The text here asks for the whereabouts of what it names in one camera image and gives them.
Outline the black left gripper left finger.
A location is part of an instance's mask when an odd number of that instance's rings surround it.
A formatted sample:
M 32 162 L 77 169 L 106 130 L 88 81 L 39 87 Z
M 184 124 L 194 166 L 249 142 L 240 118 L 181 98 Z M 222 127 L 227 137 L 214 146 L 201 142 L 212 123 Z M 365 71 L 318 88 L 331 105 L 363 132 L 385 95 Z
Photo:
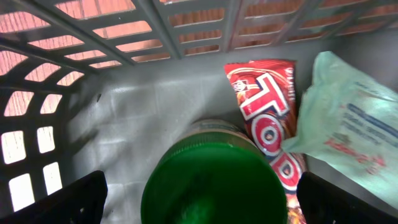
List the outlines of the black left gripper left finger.
M 38 202 L 1 218 L 1 223 L 100 224 L 107 194 L 104 172 L 96 170 Z

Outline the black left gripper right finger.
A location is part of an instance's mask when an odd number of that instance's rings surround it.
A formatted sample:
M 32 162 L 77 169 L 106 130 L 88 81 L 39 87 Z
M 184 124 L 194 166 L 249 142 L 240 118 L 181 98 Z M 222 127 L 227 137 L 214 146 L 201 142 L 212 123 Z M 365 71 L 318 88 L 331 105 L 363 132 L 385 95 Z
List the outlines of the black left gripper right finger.
M 308 224 L 397 224 L 397 218 L 327 182 L 304 172 L 297 198 Z

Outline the light green tissue pack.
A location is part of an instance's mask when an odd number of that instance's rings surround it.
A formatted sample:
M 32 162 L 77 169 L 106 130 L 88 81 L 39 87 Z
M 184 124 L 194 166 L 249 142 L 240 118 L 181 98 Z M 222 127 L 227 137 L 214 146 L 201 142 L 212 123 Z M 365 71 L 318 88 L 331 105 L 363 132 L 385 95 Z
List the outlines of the light green tissue pack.
M 282 149 L 325 161 L 397 207 L 397 93 L 332 52 L 317 55 Z

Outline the green lid jar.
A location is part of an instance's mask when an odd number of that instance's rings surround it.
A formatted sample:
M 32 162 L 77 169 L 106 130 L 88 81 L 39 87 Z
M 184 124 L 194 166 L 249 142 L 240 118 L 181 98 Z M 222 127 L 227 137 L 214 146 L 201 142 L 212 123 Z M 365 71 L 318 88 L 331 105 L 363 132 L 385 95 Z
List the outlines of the green lid jar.
M 220 119 L 191 124 L 146 183 L 141 221 L 283 224 L 282 184 L 255 144 Z

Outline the red chocolate bar wrapper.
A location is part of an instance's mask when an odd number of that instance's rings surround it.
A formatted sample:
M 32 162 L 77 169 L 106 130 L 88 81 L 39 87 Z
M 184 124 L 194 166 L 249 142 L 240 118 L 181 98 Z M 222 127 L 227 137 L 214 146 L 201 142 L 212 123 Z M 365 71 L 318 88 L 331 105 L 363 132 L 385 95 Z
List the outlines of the red chocolate bar wrapper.
M 297 131 L 295 61 L 262 59 L 228 63 L 224 72 L 236 94 L 247 133 L 285 190 L 288 222 L 305 223 L 296 191 L 307 163 L 303 154 L 284 152 L 281 147 Z

